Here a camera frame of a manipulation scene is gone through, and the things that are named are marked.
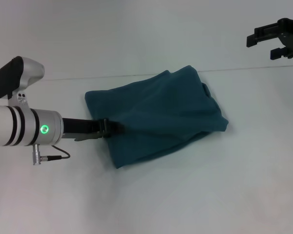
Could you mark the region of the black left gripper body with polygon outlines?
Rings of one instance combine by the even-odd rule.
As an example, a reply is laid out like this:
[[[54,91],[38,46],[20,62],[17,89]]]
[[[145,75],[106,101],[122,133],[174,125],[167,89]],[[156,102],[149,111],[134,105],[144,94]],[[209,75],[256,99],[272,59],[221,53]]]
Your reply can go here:
[[[83,141],[104,137],[104,123],[101,120],[63,118],[63,139]]]

